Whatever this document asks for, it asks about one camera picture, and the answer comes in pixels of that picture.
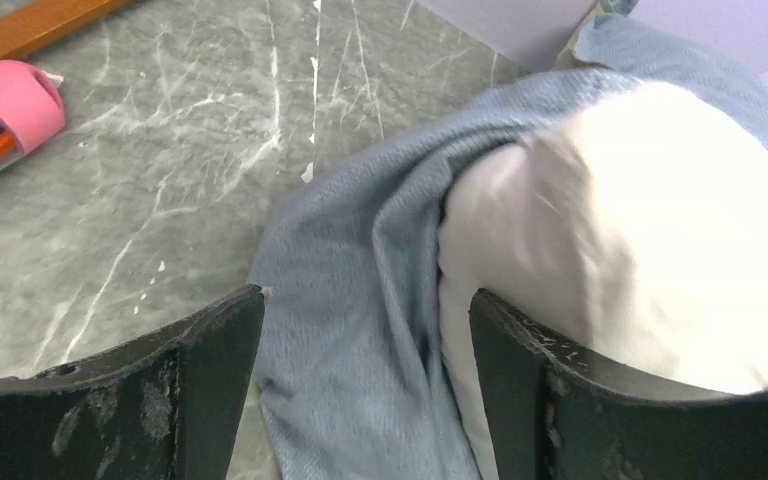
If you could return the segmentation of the blue grey pillow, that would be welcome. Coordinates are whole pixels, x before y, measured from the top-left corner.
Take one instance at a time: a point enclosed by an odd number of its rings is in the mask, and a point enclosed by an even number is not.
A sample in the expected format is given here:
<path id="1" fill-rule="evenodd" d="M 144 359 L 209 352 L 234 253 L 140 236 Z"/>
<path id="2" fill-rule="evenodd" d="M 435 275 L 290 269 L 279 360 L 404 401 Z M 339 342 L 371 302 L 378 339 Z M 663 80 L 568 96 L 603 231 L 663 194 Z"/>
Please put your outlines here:
<path id="1" fill-rule="evenodd" d="M 254 376 L 286 479 L 475 479 L 443 369 L 437 228 L 474 160 L 643 79 L 686 88 L 768 149 L 768 89 L 729 57 L 620 14 L 584 68 L 526 76 L 360 152 L 273 213 L 249 279 L 274 289 Z"/>

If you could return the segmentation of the white pillow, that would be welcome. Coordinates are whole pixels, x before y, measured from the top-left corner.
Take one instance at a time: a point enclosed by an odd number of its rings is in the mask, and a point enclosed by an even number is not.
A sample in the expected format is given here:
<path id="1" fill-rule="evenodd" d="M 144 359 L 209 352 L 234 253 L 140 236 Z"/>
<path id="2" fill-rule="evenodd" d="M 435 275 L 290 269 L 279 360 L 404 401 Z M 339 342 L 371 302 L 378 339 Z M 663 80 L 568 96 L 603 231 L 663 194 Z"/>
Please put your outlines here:
<path id="1" fill-rule="evenodd" d="M 481 157 L 439 229 L 440 335 L 481 476 L 498 477 L 468 309 L 480 289 L 619 363 L 768 388 L 768 148 L 645 82 Z"/>

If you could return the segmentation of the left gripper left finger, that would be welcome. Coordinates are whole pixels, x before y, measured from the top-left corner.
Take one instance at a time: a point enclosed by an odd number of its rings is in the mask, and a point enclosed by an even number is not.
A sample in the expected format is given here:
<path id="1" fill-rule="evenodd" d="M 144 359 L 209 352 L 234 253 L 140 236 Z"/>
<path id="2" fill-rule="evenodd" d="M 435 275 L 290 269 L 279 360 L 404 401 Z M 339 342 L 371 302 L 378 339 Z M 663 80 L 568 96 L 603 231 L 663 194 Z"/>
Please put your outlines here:
<path id="1" fill-rule="evenodd" d="M 222 479 L 265 310 L 255 285 L 33 377 L 0 378 L 0 479 Z"/>

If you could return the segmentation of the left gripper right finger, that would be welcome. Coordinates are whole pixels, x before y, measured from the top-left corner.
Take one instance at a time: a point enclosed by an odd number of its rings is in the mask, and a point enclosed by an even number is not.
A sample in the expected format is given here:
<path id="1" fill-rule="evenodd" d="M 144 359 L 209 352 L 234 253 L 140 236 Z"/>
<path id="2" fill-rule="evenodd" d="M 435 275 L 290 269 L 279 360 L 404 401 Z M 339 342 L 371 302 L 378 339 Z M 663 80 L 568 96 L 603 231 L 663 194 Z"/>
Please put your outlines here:
<path id="1" fill-rule="evenodd" d="M 470 328 L 503 479 L 768 479 L 768 390 L 734 396 L 588 350 L 492 293 Z"/>

